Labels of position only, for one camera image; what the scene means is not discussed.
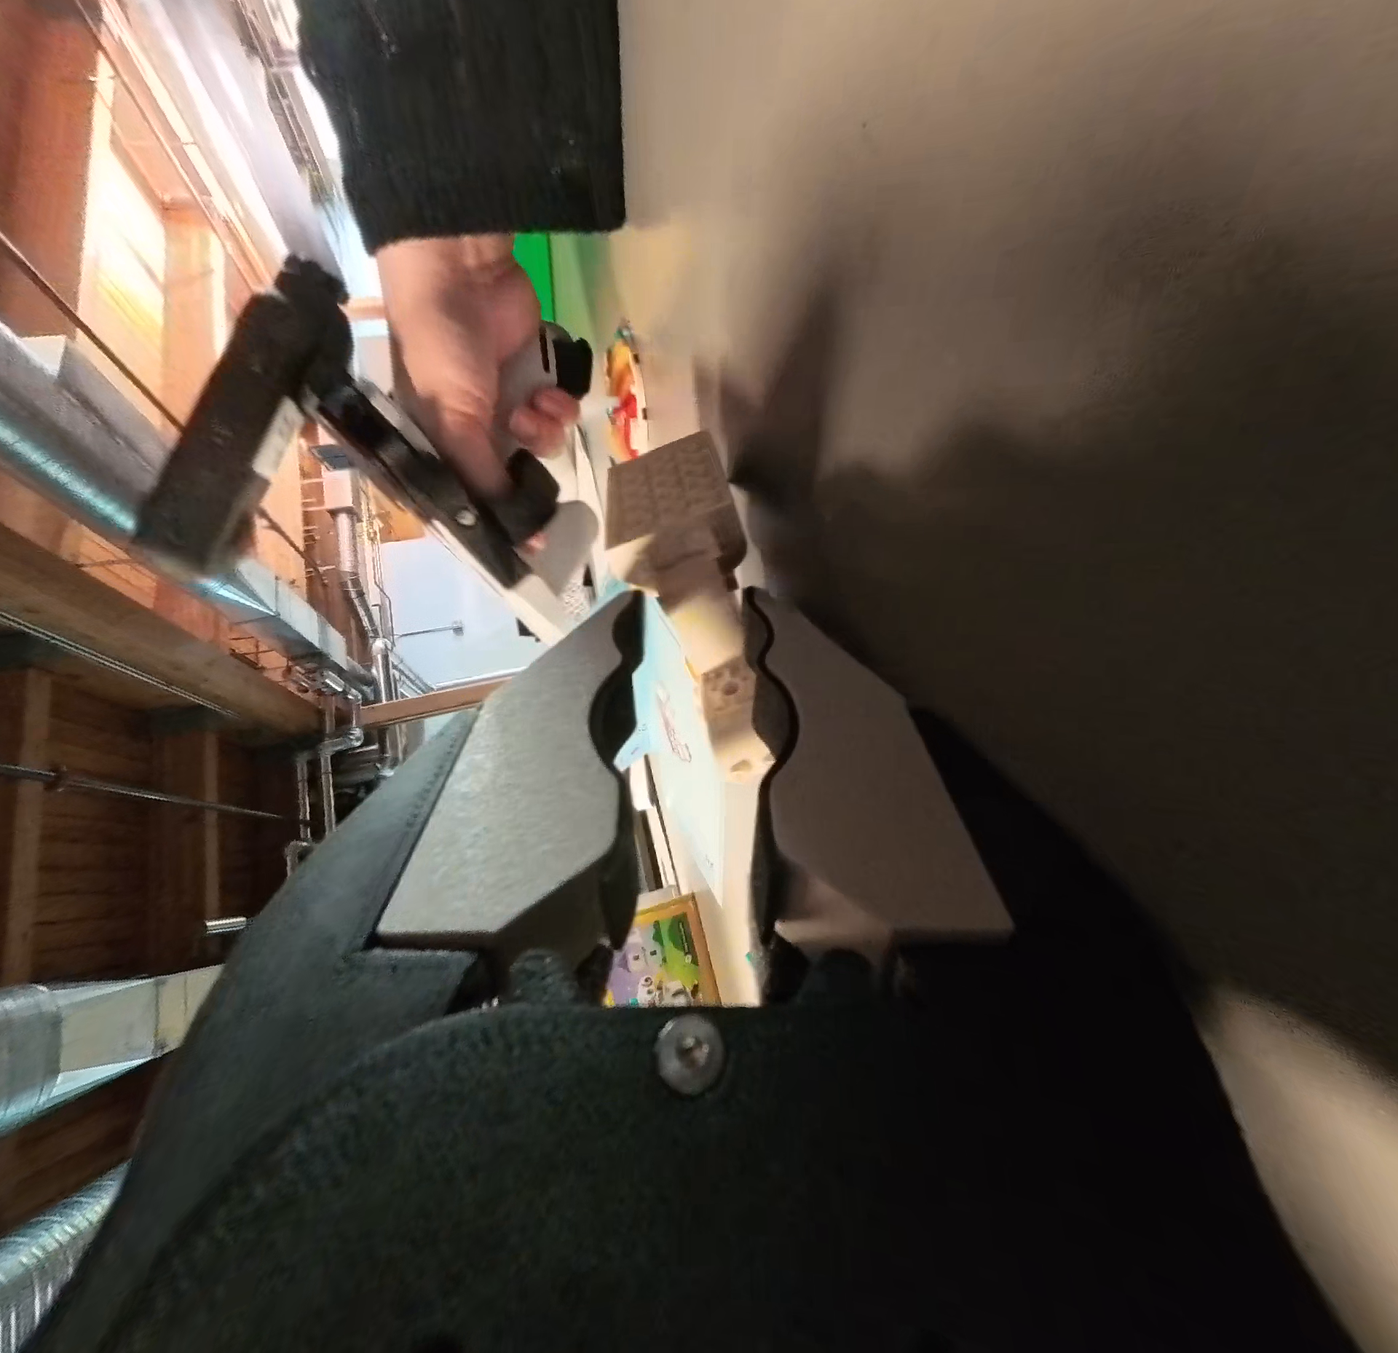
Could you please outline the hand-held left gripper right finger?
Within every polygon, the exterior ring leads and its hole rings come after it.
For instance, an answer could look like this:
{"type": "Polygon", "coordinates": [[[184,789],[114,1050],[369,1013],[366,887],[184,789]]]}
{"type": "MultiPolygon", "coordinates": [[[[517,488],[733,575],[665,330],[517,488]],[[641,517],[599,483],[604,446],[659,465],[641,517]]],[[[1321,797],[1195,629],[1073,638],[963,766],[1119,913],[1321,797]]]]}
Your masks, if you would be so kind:
{"type": "Polygon", "coordinates": [[[759,794],[760,942],[1003,940],[1010,911],[905,699],[770,592],[744,592],[759,794]]]}

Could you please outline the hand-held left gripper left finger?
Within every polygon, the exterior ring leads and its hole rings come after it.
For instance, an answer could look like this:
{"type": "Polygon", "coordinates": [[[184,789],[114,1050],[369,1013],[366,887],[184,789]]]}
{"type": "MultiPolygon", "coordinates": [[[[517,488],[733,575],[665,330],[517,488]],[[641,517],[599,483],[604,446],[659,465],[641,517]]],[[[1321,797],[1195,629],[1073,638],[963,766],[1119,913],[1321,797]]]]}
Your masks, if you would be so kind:
{"type": "Polygon", "coordinates": [[[644,597],[623,592],[494,692],[375,927],[388,947],[594,952],[636,911],[631,792],[644,597]]]}

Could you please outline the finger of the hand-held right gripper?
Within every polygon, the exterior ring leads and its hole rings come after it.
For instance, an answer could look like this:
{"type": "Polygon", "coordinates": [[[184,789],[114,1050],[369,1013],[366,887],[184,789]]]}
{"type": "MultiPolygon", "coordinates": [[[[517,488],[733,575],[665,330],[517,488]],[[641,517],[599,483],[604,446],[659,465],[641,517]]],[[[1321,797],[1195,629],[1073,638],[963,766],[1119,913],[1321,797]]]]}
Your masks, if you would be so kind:
{"type": "Polygon", "coordinates": [[[538,639],[562,639],[588,618],[596,594],[588,581],[599,517],[585,501],[564,501],[523,552],[523,575],[507,591],[515,617],[538,639]]]}

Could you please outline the white lego assembly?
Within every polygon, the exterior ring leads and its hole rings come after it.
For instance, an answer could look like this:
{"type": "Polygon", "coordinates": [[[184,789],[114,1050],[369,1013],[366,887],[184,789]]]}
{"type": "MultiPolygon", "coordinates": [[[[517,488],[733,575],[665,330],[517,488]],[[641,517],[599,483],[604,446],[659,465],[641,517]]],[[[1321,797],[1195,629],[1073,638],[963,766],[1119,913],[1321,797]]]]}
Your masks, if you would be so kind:
{"type": "Polygon", "coordinates": [[[654,597],[676,638],[718,773],[760,782],[775,755],[755,726],[759,676],[738,592],[746,536],[709,433],[607,472],[604,544],[612,573],[654,597]]]}

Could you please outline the person's right forearm black sleeve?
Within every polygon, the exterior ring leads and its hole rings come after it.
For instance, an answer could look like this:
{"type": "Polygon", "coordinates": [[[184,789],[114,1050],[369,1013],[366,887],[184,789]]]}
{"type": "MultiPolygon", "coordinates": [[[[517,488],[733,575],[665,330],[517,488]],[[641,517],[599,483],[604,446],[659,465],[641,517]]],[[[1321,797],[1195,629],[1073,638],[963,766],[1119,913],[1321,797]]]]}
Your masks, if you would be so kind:
{"type": "Polygon", "coordinates": [[[618,0],[295,0],[370,253],[627,222],[618,0]]]}

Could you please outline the pile of colourful lego pieces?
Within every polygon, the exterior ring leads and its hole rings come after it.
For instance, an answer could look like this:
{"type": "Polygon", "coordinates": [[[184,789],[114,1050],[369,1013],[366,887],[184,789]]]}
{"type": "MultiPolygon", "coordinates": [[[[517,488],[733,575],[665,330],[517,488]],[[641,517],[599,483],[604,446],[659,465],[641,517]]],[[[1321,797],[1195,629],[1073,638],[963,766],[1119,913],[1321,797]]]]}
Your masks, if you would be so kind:
{"type": "Polygon", "coordinates": [[[630,462],[652,447],[652,435],[638,336],[625,320],[606,348],[604,381],[609,452],[617,464],[630,462]]]}

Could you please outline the colourful lego box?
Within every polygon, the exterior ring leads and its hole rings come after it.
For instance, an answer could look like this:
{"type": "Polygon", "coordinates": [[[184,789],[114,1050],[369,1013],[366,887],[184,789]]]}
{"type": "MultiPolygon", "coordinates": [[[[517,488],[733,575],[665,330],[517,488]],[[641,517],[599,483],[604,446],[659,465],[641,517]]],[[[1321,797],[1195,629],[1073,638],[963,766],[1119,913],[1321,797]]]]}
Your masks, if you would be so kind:
{"type": "Polygon", "coordinates": [[[602,1005],[686,1010],[722,1002],[696,897],[686,892],[641,905],[614,953],[602,1005]]]}

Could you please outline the person's right hand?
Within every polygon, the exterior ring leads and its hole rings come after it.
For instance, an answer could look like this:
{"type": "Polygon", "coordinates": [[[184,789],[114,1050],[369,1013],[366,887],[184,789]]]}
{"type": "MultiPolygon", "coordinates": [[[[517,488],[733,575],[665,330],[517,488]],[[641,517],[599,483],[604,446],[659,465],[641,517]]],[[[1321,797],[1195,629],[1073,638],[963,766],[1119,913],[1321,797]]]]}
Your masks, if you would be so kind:
{"type": "Polygon", "coordinates": [[[517,447],[554,455],[580,401],[541,386],[501,417],[501,370],[538,343],[541,312],[512,233],[407,238],[375,251],[395,386],[416,425],[482,497],[511,489],[517,447]]]}

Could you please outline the pale blue instruction booklet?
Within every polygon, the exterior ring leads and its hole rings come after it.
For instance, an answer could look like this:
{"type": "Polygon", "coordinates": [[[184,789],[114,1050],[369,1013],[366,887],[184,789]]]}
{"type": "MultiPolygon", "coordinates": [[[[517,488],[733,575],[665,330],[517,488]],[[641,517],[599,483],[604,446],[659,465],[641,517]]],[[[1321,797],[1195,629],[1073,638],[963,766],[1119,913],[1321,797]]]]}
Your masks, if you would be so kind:
{"type": "Polygon", "coordinates": [[[657,597],[641,596],[641,660],[631,675],[635,747],[654,768],[667,832],[717,902],[725,892],[725,789],[701,683],[657,597]]]}

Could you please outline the smooth silver air duct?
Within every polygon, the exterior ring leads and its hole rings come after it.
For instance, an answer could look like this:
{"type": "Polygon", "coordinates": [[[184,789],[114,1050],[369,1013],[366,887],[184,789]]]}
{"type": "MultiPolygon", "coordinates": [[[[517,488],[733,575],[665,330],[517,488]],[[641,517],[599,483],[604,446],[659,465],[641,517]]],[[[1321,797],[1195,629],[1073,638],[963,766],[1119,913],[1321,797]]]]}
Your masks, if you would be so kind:
{"type": "MultiPolygon", "coordinates": [[[[2,327],[3,468],[140,559],[139,509],[169,446],[74,340],[24,338],[2,327]]],[[[292,662],[325,666],[362,692],[374,691],[372,673],[354,660],[343,634],[254,557],[213,576],[179,573],[163,559],[153,568],[292,662]]]]}

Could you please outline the rectangular metal duct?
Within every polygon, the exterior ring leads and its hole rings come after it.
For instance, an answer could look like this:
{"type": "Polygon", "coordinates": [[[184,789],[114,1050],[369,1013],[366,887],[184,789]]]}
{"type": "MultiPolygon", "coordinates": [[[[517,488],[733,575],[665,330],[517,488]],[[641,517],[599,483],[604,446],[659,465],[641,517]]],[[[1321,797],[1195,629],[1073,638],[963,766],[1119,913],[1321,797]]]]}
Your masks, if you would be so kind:
{"type": "Polygon", "coordinates": [[[179,1048],[221,971],[3,987],[2,1134],[179,1048]]]}

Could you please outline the corrugated silver air duct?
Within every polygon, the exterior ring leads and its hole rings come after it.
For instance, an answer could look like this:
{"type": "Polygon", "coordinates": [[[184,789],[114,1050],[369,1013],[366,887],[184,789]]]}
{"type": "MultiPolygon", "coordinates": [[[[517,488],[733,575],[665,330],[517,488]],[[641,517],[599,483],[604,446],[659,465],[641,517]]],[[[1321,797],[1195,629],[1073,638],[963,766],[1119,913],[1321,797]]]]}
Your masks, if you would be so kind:
{"type": "Polygon", "coordinates": [[[2,1349],[23,1349],[90,1248],[126,1174],[121,1163],[2,1238],[2,1349]]]}

